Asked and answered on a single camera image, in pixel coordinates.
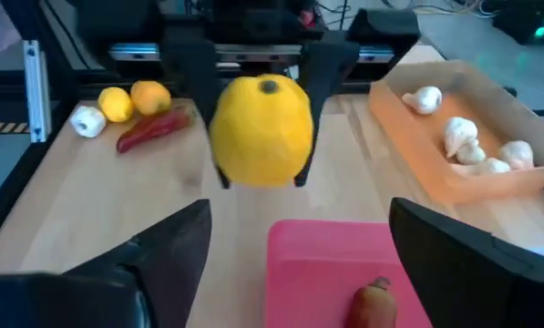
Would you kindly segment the silver aluminium post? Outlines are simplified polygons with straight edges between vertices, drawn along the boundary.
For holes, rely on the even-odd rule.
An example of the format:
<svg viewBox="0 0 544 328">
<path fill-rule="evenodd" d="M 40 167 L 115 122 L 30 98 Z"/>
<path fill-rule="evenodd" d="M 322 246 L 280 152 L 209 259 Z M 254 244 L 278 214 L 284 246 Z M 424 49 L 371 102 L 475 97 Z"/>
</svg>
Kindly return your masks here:
<svg viewBox="0 0 544 328">
<path fill-rule="evenodd" d="M 37 40 L 24 40 L 23 51 L 31 142 L 44 143 L 52 130 L 46 55 Z"/>
</svg>

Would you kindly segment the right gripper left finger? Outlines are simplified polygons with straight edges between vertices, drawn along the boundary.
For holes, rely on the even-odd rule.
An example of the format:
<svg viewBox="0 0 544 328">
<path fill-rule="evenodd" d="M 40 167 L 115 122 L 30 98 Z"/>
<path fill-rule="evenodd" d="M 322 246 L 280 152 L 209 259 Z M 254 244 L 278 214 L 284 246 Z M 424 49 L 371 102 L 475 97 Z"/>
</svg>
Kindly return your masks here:
<svg viewBox="0 0 544 328">
<path fill-rule="evenodd" d="M 61 273 L 0 275 L 0 328 L 185 328 L 209 253 L 196 200 Z"/>
</svg>

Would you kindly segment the black device with green lights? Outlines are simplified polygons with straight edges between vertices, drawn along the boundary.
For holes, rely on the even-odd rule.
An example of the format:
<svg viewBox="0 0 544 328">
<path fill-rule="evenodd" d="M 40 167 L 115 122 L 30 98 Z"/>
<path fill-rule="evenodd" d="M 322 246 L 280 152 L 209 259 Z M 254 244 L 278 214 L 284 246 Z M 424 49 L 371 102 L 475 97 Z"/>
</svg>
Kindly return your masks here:
<svg viewBox="0 0 544 328">
<path fill-rule="evenodd" d="M 505 0 L 492 25 L 521 45 L 543 45 L 544 0 Z"/>
</svg>

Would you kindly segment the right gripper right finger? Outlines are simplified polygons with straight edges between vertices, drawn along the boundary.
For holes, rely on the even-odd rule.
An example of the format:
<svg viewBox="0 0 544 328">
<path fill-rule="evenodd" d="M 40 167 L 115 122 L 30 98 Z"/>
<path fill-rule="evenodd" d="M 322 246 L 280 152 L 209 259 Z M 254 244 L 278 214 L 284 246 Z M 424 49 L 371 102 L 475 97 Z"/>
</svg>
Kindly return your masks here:
<svg viewBox="0 0 544 328">
<path fill-rule="evenodd" d="M 433 328 L 544 328 L 544 256 L 403 198 L 389 226 Z"/>
</svg>

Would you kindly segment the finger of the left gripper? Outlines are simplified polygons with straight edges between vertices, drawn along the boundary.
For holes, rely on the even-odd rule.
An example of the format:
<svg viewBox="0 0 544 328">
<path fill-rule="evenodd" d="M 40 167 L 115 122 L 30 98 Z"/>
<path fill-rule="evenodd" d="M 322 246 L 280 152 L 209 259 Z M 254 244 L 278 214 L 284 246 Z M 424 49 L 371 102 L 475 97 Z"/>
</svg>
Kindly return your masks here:
<svg viewBox="0 0 544 328">
<path fill-rule="evenodd" d="M 200 113 L 207 133 L 217 109 L 222 83 L 217 76 L 215 45 L 204 38 L 164 40 L 161 60 L 181 82 Z"/>
<path fill-rule="evenodd" d="M 303 187 L 313 161 L 325 100 L 343 83 L 359 58 L 360 46 L 349 41 L 315 41 L 304 48 L 298 84 L 310 100 L 313 120 L 312 150 L 303 169 L 295 176 L 294 185 Z"/>
</svg>

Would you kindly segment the yellow lemon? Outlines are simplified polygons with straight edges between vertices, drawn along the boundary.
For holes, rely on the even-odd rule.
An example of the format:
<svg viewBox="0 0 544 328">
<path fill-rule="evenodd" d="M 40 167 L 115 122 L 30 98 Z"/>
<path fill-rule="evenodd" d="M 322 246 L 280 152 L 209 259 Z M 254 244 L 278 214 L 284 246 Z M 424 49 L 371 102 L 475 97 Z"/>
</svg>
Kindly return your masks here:
<svg viewBox="0 0 544 328">
<path fill-rule="evenodd" d="M 130 89 L 134 108 L 144 116 L 152 116 L 168 111 L 171 106 L 170 92 L 159 82 L 140 80 Z"/>
<path fill-rule="evenodd" d="M 129 94 L 120 87 L 104 88 L 98 96 L 98 106 L 107 120 L 116 123 L 129 121 L 134 113 Z"/>
<path fill-rule="evenodd" d="M 237 77 L 221 92 L 209 133 L 214 162 L 229 181 L 282 187 L 312 152 L 310 99 L 289 77 Z"/>
</svg>

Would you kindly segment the pink plastic bin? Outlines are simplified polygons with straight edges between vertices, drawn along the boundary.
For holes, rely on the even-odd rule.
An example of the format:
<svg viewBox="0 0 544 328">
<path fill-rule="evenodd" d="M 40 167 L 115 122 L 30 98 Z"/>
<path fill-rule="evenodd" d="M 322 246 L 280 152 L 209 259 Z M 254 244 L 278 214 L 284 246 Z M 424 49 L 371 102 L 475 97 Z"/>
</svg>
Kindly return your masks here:
<svg viewBox="0 0 544 328">
<path fill-rule="evenodd" d="M 396 328 L 431 328 L 383 222 L 281 220 L 268 233 L 265 328 L 344 328 L 357 289 L 382 276 Z"/>
</svg>

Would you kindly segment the red chili pepper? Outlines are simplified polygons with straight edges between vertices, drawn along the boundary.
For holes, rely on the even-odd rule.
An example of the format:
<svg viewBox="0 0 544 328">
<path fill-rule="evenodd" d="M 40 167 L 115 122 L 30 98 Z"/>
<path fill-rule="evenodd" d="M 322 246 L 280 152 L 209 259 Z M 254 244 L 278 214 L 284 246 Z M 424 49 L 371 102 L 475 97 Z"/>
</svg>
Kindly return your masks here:
<svg viewBox="0 0 544 328">
<path fill-rule="evenodd" d="M 379 276 L 353 297 L 344 328 L 395 328 L 397 304 L 389 292 L 391 282 Z"/>
<path fill-rule="evenodd" d="M 194 123 L 195 117 L 192 109 L 178 106 L 170 111 L 141 118 L 132 128 L 120 135 L 116 151 L 123 154 L 146 141 L 187 128 Z"/>
</svg>

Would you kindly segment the orange translucent plastic bin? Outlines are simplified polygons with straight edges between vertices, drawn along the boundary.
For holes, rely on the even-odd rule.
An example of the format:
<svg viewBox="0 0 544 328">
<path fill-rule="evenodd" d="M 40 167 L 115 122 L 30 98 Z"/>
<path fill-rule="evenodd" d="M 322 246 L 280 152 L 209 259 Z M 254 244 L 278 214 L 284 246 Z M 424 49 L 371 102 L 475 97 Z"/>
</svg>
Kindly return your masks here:
<svg viewBox="0 0 544 328">
<path fill-rule="evenodd" d="M 440 109 L 421 116 L 401 97 L 421 87 L 438 87 Z M 544 189 L 544 119 L 501 85 L 461 61 L 399 65 L 371 86 L 369 108 L 432 200 L 464 203 L 530 194 Z M 444 130 L 452 117 L 472 120 L 488 156 L 512 140 L 529 143 L 531 169 L 465 177 L 451 166 Z"/>
</svg>

